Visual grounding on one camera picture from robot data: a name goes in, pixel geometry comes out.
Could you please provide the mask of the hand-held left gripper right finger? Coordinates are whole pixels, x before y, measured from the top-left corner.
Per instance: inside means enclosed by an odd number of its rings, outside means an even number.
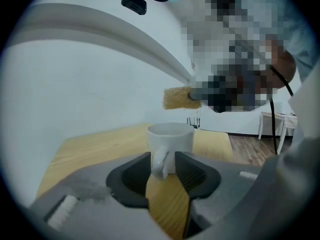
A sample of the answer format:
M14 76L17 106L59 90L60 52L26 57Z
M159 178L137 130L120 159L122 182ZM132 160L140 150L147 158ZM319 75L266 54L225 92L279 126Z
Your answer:
M183 237L190 238L229 213L252 187L261 167L176 152L175 171L189 197Z

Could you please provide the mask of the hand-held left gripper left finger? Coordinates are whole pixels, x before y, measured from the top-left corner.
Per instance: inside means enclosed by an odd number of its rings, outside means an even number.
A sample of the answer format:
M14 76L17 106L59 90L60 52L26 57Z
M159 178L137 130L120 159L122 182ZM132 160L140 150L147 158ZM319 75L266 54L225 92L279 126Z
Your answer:
M78 169L30 209L63 240L166 240L149 213L149 152Z

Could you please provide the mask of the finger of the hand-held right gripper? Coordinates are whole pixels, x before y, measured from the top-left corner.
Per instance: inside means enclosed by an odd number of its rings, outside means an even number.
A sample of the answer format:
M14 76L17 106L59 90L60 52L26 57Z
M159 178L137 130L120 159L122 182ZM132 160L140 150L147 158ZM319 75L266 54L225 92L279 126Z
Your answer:
M203 100L203 88L201 87L191 87L188 92L188 97L192 101L202 101Z

